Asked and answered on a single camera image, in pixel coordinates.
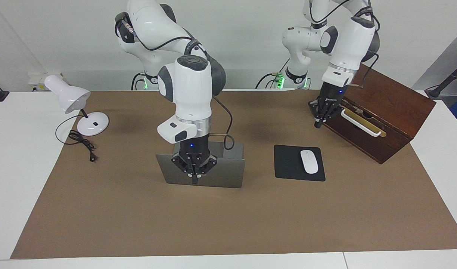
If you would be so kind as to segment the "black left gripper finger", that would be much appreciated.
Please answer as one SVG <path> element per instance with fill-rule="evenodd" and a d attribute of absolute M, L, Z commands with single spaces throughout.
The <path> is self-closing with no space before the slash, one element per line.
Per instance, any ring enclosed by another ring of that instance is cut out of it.
<path fill-rule="evenodd" d="M 315 119 L 314 127 L 316 127 L 317 129 L 320 129 L 324 121 L 326 120 L 325 105 L 325 102 L 323 102 L 320 99 L 315 99 L 312 102 L 309 102 L 311 113 L 313 114 Z"/>
<path fill-rule="evenodd" d="M 339 103 L 325 103 L 323 107 L 323 123 L 338 116 L 342 111 Z"/>

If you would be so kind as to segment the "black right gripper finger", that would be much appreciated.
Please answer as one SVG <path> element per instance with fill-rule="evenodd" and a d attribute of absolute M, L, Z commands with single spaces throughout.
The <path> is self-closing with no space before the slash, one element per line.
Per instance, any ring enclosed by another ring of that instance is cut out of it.
<path fill-rule="evenodd" d="M 185 160 L 180 157 L 178 154 L 174 154 L 171 158 L 172 163 L 181 170 L 184 174 L 191 178 L 192 184 L 196 184 L 196 171 L 195 164 L 189 160 L 189 163 L 186 163 Z"/>
<path fill-rule="evenodd" d="M 195 157 L 195 184 L 198 184 L 199 178 L 202 175 L 206 175 L 218 162 L 216 155 L 208 155 L 206 159 L 203 159 L 202 155 Z"/>

